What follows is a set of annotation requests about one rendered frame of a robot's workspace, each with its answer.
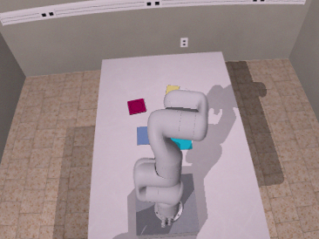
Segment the dark red square pad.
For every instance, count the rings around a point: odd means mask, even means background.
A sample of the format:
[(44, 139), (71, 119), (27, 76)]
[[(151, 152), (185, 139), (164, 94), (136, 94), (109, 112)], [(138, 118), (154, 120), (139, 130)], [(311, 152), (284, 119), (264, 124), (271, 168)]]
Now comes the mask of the dark red square pad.
[(127, 101), (130, 115), (146, 112), (144, 99), (135, 99)]

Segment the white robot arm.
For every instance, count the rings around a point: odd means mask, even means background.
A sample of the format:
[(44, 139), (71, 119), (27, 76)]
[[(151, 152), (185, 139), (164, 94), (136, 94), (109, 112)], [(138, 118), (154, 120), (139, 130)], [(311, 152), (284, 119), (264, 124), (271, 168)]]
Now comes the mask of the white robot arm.
[(183, 154), (170, 138), (193, 141), (205, 139), (207, 96), (186, 88), (172, 90), (164, 98), (164, 107), (166, 109), (153, 111), (147, 122), (148, 140), (155, 159), (141, 158), (133, 169), (136, 196), (140, 201), (156, 202), (154, 210), (162, 221), (162, 228), (166, 222), (170, 226), (180, 217), (180, 200), (184, 194), (184, 186), (180, 181)]

